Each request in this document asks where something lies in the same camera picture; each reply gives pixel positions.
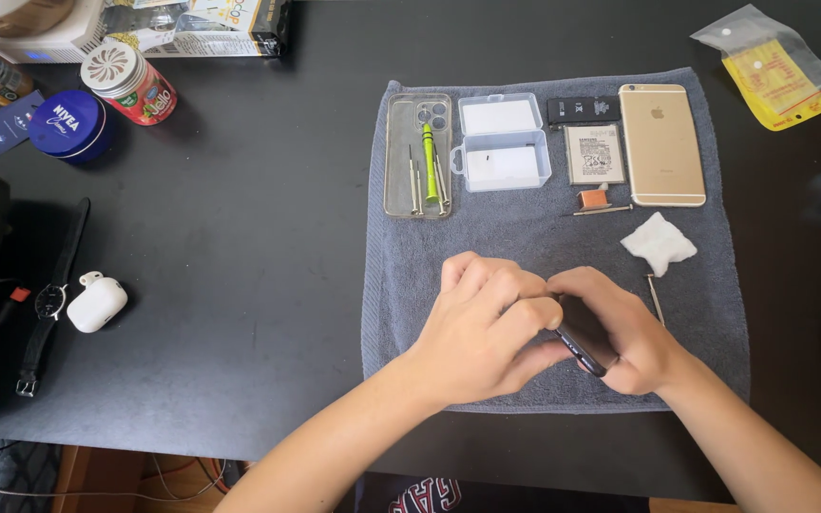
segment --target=wristwatch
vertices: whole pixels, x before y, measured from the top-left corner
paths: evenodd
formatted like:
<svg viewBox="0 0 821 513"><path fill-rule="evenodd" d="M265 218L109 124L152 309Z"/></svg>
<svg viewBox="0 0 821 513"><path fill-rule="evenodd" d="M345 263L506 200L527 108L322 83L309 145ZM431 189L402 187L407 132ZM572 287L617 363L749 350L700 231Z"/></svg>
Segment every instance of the wristwatch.
<svg viewBox="0 0 821 513"><path fill-rule="evenodd" d="M88 210L90 210L90 200L87 198L82 199L75 207L71 223L68 225L65 244L62 246L62 253L59 254L59 260L56 262L52 281L40 291L34 301L34 308L40 320L30 335L28 348L24 353L24 363L21 364L21 370L18 372L20 379L15 387L15 393L23 397L33 397L37 393L37 371L40 368L40 357L43 355L43 347L47 344L49 333L59 320L59 313L65 308L68 300L66 294L68 273L75 260L77 244L81 240L81 232L84 230Z"/></svg>

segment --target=t-shirt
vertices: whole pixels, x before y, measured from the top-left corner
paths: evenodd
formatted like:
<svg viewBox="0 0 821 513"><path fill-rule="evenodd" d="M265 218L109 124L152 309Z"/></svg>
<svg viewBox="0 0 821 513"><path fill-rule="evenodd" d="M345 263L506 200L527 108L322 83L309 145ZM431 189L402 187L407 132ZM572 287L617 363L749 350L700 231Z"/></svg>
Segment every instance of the t-shirt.
<svg viewBox="0 0 821 513"><path fill-rule="evenodd" d="M367 472L356 513L649 513L648 498Z"/></svg>

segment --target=white tissue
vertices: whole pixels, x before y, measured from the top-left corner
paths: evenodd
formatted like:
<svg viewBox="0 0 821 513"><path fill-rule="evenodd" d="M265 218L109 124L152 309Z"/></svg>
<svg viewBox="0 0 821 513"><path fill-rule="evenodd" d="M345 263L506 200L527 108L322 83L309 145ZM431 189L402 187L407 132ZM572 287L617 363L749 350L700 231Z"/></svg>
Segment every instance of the white tissue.
<svg viewBox="0 0 821 513"><path fill-rule="evenodd" d="M632 235L620 241L634 257L648 261L656 277L664 276L671 262L682 262L698 252L679 228L655 212Z"/></svg>

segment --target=nivea logo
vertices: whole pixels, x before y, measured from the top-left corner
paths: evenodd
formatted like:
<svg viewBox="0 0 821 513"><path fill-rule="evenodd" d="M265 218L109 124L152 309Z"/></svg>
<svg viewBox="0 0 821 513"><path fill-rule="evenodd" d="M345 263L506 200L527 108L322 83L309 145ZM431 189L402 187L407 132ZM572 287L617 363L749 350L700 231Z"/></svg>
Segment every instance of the nivea logo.
<svg viewBox="0 0 821 513"><path fill-rule="evenodd" d="M55 126L62 133L67 132L66 127L71 128L73 132L77 130L78 121L75 120L75 116L72 116L65 107L56 105L53 112L56 113L56 117L49 118L47 120L48 125Z"/></svg>

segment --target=black desk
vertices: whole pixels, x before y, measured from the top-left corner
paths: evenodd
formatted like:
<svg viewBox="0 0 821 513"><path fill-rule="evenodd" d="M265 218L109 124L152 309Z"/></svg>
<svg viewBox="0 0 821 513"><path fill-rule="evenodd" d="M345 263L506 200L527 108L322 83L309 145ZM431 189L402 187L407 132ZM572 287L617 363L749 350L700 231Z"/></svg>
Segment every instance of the black desk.
<svg viewBox="0 0 821 513"><path fill-rule="evenodd" d="M166 123L122 123L84 170L29 144L0 158L17 200L91 198L74 277L97 269L132 296L103 332L58 330L39 397L0 376L0 437L261 457L361 379L367 167L388 79L500 85L691 65L719 137L753 407L821 465L821 115L770 133L717 52L689 39L744 3L300 3L280 61L155 60L185 99ZM757 5L821 57L821 2ZM76 86L74 66L31 71L49 90ZM27 231L37 210L22 205ZM14 360L21 341L2 339ZM729 499L672 414L439 414L373 469Z"/></svg>

